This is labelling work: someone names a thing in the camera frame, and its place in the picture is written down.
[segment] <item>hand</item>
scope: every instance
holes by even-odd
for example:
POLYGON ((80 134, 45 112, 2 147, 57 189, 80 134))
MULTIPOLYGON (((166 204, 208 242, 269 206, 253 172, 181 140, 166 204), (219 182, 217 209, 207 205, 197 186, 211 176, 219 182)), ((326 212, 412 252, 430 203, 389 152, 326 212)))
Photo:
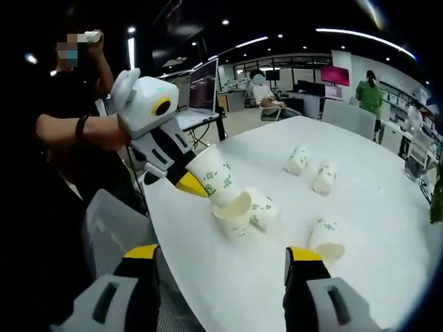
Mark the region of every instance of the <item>hand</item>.
POLYGON ((106 150, 117 150, 131 142, 131 138, 120 127, 117 114, 88 118, 84 124, 84 137, 106 150))
POLYGON ((93 59, 98 59, 100 56, 103 55, 103 44, 104 43, 105 43, 105 37, 102 33, 99 41, 88 45, 89 54, 93 59))

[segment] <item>ceiling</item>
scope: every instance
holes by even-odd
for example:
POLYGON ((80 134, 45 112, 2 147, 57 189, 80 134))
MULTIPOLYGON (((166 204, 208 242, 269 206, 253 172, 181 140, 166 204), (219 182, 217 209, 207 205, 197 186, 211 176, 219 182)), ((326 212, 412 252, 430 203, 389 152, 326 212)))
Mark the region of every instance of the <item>ceiling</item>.
POLYGON ((220 56, 220 64, 287 53, 330 53, 331 49, 346 50, 369 57, 407 73, 423 84, 428 80, 423 69, 398 50, 361 37, 317 33, 316 28, 341 28, 387 39, 413 50, 401 36, 390 13, 397 4, 383 4, 383 26, 377 27, 370 15, 358 5, 359 0, 317 1, 204 1, 204 0, 115 0, 65 1, 54 6, 28 7, 32 19, 25 40, 42 66, 54 67, 55 33, 67 18, 73 17, 84 29, 99 28, 105 33, 105 55, 115 74, 129 66, 127 29, 136 27, 136 65, 149 75, 160 75, 190 69, 200 60, 192 42, 203 37, 208 56, 218 55, 236 45, 268 37, 267 40, 243 48, 235 48, 220 56), (229 25, 222 25, 223 19, 229 25), (185 61, 162 68, 168 60, 178 57, 185 61))

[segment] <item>computer monitor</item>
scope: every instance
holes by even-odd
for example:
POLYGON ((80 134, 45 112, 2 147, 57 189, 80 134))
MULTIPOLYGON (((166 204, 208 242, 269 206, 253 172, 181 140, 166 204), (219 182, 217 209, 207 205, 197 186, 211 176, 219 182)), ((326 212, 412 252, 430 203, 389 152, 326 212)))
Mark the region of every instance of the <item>computer monitor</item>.
POLYGON ((344 68, 334 66, 324 66, 320 70, 321 80, 349 86, 349 71, 344 68))
POLYGON ((212 114, 215 112, 215 84, 218 59, 192 72, 189 80, 189 110, 212 114))
POLYGON ((266 71, 266 81, 280 81, 280 71, 266 71))

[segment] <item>paper cup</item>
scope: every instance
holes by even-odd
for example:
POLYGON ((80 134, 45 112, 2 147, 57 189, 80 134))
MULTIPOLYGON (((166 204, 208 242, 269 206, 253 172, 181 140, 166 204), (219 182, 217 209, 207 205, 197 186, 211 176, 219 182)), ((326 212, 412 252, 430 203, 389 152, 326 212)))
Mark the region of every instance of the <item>paper cup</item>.
POLYGON ((249 225, 249 210, 252 200, 248 192, 242 192, 228 206, 219 208, 213 205, 213 214, 228 238, 243 237, 249 225))
POLYGON ((219 208, 228 206, 242 193, 230 165, 215 145, 197 155, 186 169, 200 181, 210 201, 219 208))
POLYGON ((338 223, 319 219, 312 230, 309 249, 329 262, 342 257, 345 253, 345 246, 341 242, 338 223))
POLYGON ((307 159, 307 148, 303 145, 297 146, 289 157, 287 171, 293 175, 299 176, 306 168, 307 159))
POLYGON ((329 161, 324 161, 318 170, 318 174, 314 179, 312 189, 320 195, 327 196, 334 186, 337 179, 338 168, 329 161))
POLYGON ((251 196, 251 209, 249 210, 249 220, 251 224, 259 229, 266 229, 273 225, 280 214, 271 197, 261 194, 257 188, 247 187, 246 192, 251 196))

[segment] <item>bracelet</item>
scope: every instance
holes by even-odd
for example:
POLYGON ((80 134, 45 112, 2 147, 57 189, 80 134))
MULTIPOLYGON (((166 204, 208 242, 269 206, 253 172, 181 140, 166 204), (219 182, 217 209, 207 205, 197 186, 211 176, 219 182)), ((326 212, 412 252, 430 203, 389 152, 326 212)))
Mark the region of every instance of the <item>bracelet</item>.
POLYGON ((83 136, 84 124, 85 124, 86 120, 88 120, 89 116, 91 116, 91 114, 86 114, 85 116, 80 116, 80 118, 77 121, 77 125, 75 126, 75 141, 77 143, 84 142, 84 136, 83 136))

